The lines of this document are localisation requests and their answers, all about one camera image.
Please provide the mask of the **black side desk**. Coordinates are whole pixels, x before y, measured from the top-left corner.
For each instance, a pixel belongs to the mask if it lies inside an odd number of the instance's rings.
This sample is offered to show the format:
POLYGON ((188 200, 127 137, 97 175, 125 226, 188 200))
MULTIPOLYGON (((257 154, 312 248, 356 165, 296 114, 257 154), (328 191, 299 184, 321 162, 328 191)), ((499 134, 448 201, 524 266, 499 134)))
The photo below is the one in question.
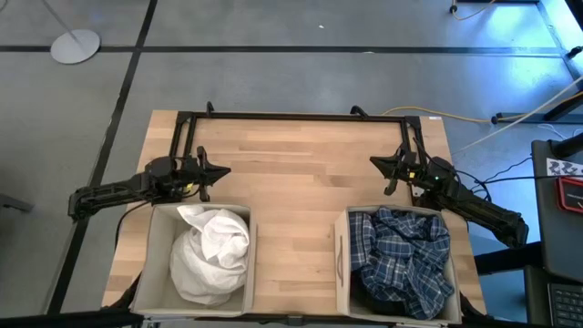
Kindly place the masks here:
POLYGON ((557 202, 557 179, 576 178, 548 176, 546 168, 547 158, 583 164, 583 132, 562 141, 535 140, 531 148, 540 241, 477 255, 477 271, 483 275, 531 265, 551 275, 583 283, 583 215, 562 210, 557 202))

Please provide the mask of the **black and white marker card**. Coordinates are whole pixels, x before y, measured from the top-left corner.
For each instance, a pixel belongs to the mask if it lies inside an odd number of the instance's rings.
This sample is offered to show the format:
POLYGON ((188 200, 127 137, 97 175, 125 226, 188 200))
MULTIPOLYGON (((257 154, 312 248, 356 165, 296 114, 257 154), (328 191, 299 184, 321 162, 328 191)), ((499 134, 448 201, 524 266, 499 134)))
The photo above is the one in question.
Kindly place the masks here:
POLYGON ((577 164, 561 159, 546 159, 548 176, 571 176, 583 179, 583 164, 577 164))

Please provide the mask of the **grey floor foot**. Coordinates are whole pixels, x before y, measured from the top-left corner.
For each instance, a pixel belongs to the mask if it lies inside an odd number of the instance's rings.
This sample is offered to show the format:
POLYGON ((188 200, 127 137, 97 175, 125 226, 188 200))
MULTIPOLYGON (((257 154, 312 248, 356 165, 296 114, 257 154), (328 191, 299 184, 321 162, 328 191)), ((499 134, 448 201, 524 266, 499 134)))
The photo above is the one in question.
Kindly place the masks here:
POLYGON ((0 193, 0 208, 7 208, 13 210, 20 210, 22 212, 30 212, 34 205, 23 200, 19 200, 3 193, 0 193))

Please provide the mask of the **round grey stand base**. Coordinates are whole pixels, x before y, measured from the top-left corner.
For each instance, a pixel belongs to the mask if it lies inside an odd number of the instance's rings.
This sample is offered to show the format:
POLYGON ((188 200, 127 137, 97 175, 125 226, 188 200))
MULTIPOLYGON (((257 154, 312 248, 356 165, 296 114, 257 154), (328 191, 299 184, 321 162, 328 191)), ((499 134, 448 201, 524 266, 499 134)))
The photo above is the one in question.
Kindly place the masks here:
POLYGON ((47 0, 41 0, 41 2, 49 14, 65 29, 65 33, 59 36, 50 47, 50 56, 57 63, 80 64, 97 53, 101 47, 101 38, 96 32, 88 29, 71 29, 47 0))

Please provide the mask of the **blue plaid shirt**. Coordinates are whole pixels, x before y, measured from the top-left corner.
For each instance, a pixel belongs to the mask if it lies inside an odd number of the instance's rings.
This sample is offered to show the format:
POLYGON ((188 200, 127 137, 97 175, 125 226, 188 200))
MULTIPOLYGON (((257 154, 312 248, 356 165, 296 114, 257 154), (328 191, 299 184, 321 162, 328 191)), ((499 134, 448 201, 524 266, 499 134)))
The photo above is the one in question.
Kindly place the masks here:
POLYGON ((351 283, 376 300, 402 302, 406 315, 431 320, 454 294, 445 276, 450 235, 437 214, 381 207, 348 214, 351 283))

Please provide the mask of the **black metal table frame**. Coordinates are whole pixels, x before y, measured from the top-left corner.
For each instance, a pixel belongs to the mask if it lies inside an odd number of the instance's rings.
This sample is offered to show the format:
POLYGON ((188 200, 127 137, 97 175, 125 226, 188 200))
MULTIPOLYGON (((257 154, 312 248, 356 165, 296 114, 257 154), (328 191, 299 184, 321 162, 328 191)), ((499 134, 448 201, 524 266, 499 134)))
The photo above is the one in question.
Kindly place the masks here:
POLYGON ((250 208, 258 225, 247 319, 283 323, 346 323, 336 309, 334 223, 350 206, 412 203, 404 184, 384 195, 370 157, 403 142, 450 155, 443 121, 428 117, 156 110, 135 137, 139 166, 202 146, 231 168, 210 199, 250 208))

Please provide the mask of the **white garment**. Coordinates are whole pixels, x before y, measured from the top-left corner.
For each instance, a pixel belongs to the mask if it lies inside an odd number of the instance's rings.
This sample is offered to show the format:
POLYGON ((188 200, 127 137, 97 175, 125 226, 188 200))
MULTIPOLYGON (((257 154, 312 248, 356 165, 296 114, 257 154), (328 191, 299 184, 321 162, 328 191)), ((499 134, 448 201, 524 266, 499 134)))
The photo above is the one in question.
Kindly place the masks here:
POLYGON ((248 225, 241 215, 225 208, 182 205, 178 212, 189 228, 172 245, 171 280, 186 301, 224 304, 247 277, 248 225))

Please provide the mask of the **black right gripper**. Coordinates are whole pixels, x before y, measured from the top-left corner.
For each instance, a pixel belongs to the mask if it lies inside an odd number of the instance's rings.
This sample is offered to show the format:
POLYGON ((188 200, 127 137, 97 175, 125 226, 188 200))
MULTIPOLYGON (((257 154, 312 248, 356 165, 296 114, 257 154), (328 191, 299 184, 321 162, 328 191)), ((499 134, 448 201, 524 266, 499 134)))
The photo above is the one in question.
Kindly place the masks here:
POLYGON ((436 179, 429 174, 429 167, 425 160, 416 162, 417 153, 407 150, 401 145, 391 157, 371 156, 370 161, 383 176, 389 180, 384 189, 384 194, 391 196, 395 191, 398 181, 404 181, 409 185, 422 190, 435 188, 436 179))

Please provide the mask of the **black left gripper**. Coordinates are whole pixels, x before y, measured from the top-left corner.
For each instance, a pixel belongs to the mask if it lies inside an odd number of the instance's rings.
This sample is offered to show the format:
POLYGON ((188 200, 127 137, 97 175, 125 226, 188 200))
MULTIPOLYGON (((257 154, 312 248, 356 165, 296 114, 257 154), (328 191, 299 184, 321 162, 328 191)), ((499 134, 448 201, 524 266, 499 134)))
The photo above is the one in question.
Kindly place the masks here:
POLYGON ((201 202, 210 202, 208 187, 231 172, 231 168, 208 162, 206 150, 197 147, 197 155, 179 158, 178 195, 181 199, 199 196, 201 202))

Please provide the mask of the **black keyboard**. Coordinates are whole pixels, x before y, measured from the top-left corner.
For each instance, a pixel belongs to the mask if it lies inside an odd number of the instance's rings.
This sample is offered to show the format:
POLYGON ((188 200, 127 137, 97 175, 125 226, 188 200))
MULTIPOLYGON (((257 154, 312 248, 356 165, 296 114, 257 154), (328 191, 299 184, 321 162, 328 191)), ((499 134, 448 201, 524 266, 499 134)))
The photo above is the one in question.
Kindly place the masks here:
POLYGON ((583 328, 583 285, 550 283, 548 296, 555 328, 583 328))

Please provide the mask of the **black desk base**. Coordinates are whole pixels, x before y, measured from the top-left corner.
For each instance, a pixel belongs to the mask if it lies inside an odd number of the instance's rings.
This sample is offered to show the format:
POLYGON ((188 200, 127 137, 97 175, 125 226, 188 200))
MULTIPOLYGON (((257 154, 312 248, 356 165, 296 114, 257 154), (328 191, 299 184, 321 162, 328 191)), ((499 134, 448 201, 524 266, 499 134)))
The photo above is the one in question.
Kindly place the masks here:
POLYGON ((532 115, 509 112, 499 112, 490 118, 494 125, 499 123, 516 122, 524 124, 563 124, 583 125, 583 89, 572 97, 552 105, 551 109, 542 114, 532 115))

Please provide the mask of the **black garment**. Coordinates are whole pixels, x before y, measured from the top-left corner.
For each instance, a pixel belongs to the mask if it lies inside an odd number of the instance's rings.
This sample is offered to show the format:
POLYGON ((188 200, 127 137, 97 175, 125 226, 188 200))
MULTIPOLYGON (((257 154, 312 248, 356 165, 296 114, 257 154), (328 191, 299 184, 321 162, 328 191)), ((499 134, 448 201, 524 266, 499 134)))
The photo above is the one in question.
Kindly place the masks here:
POLYGON ((360 285, 355 284, 351 286, 351 296, 359 304, 375 314, 392 316, 406 315, 406 310, 402 302, 376 300, 360 285))

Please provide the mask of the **red-framed device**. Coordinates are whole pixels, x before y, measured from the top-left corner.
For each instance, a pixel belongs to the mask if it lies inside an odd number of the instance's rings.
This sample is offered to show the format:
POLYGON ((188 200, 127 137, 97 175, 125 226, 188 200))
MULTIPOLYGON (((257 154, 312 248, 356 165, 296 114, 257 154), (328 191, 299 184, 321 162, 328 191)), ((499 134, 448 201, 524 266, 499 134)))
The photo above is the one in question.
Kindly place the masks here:
POLYGON ((558 178, 557 202, 562 210, 583 215, 583 180, 558 178))

